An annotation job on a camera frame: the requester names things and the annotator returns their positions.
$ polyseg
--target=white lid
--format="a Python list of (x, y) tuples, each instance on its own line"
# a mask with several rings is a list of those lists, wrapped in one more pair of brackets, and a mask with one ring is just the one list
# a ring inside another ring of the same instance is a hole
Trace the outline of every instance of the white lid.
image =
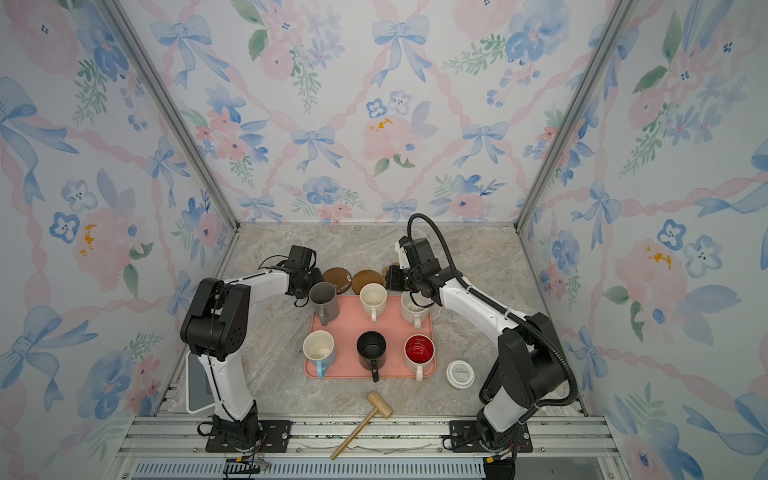
[(464, 360), (454, 360), (445, 371), (448, 382), (457, 389), (466, 389), (475, 381), (475, 370)]

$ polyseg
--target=wooden mallet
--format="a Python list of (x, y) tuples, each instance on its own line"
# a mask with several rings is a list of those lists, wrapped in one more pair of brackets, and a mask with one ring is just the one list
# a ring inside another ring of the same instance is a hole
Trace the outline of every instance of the wooden mallet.
[(346, 440), (344, 440), (344, 443), (339, 445), (339, 448), (337, 448), (336, 451), (331, 454), (331, 460), (336, 460), (336, 457), (339, 456), (339, 453), (341, 453), (342, 450), (345, 449), (346, 446), (349, 445), (349, 443), (357, 436), (357, 434), (360, 433), (360, 430), (366, 426), (366, 424), (370, 421), (370, 419), (373, 418), (376, 412), (381, 413), (382, 417), (385, 419), (388, 419), (390, 416), (392, 416), (392, 409), (389, 408), (389, 405), (387, 405), (384, 400), (382, 400), (378, 393), (371, 392), (370, 395), (368, 395), (368, 401), (371, 402), (371, 405), (373, 405), (373, 410), (371, 410), (365, 420), (360, 422), (360, 424), (355, 427), (355, 431), (352, 432), (352, 434), (349, 435)]

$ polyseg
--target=cup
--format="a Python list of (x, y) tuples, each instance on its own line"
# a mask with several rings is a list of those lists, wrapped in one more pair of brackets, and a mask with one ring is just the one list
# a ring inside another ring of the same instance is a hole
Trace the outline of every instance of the cup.
[(371, 316), (375, 322), (386, 309), (386, 288), (378, 283), (369, 283), (360, 290), (360, 302), (362, 309)]
[(428, 336), (416, 334), (406, 340), (403, 362), (416, 374), (416, 382), (424, 379), (424, 370), (435, 361), (435, 344)]
[(317, 367), (317, 378), (326, 375), (328, 367), (336, 360), (336, 342), (333, 335), (325, 330), (317, 330), (306, 336), (302, 346), (304, 356)]
[(365, 332), (357, 339), (360, 365), (370, 370), (374, 382), (379, 381), (379, 369), (386, 362), (386, 340), (379, 332)]
[(430, 303), (432, 301), (424, 298), (421, 293), (404, 292), (400, 297), (400, 315), (406, 322), (413, 323), (413, 328), (421, 330), (422, 322), (429, 315), (429, 308), (419, 305), (429, 305)]
[(310, 305), (320, 318), (320, 323), (327, 326), (341, 311), (339, 299), (336, 298), (336, 287), (328, 282), (315, 283), (310, 289)]

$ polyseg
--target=black mounting plate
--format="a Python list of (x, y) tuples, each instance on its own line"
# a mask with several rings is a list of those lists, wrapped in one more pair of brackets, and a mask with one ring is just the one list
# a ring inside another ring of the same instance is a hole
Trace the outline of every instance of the black mounting plate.
[[(454, 420), (449, 422), (449, 428), (451, 435), (443, 437), (445, 439), (451, 439), (451, 449), (456, 453), (488, 453), (488, 450), (484, 449), (480, 444), (480, 439), (470, 442), (466, 445), (456, 447), (457, 445), (466, 442), (468, 439), (478, 436), (477, 421), (476, 420)], [(523, 433), (520, 434), (518, 441), (518, 452), (530, 453), (533, 452), (533, 443), (531, 443), (531, 436), (528, 433), (528, 426), (523, 424)]]
[[(259, 453), (285, 453), (288, 450), (292, 424), (290, 420), (259, 420), (262, 435), (266, 434)], [(232, 446), (225, 446), (222, 439), (218, 438), (209, 438), (205, 445), (205, 451), (208, 453), (240, 453)]]

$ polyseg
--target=marble tabletop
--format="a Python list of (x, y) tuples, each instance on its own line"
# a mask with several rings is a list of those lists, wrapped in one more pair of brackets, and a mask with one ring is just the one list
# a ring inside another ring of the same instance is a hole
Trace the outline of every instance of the marble tabletop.
[[(544, 312), (546, 307), (525, 253), (512, 227), (440, 227), (456, 266), (475, 285), (513, 309)], [(427, 226), (414, 226), (414, 237), (427, 237), (435, 255), (447, 266), (437, 237)], [(397, 261), (395, 242), (405, 235), (400, 225), (320, 225), (317, 223), (244, 224), (240, 241), (224, 276), (255, 272), (263, 259), (288, 254), (290, 245), (317, 251), (322, 270), (341, 266), (352, 275), (360, 270), (381, 271)], [(345, 295), (353, 295), (350, 289)], [(248, 389), (260, 413), (316, 413), (364, 415), (366, 397), (378, 394), (398, 415), (475, 415), (483, 406), (478, 391), (497, 356), (497, 346), (469, 321), (439, 306), (432, 307), (437, 370), (423, 382), (414, 379), (314, 379), (304, 372), (302, 342), (310, 333), (313, 312), (296, 308), (293, 297), (274, 296), (250, 307), (248, 333), (243, 343), (243, 369)], [(465, 390), (450, 386), (447, 365), (457, 359), (475, 370), (475, 384)], [(563, 384), (554, 396), (564, 396)], [(184, 412), (184, 382), (172, 412)], [(579, 405), (545, 407), (541, 415), (582, 415)]]

